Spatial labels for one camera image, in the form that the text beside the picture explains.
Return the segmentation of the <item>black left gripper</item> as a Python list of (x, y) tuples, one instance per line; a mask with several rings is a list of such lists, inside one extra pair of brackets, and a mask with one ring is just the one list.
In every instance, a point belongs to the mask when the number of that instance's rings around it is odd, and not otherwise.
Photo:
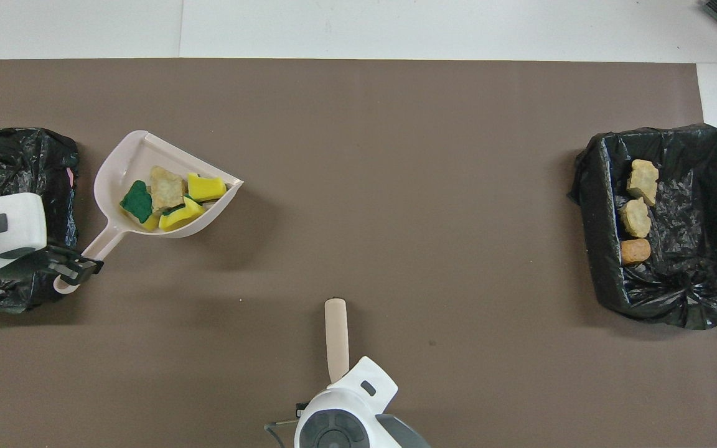
[(87, 258), (75, 250), (46, 246), (42, 249), (41, 273), (57, 273), (55, 287), (78, 287), (98, 274), (105, 262)]

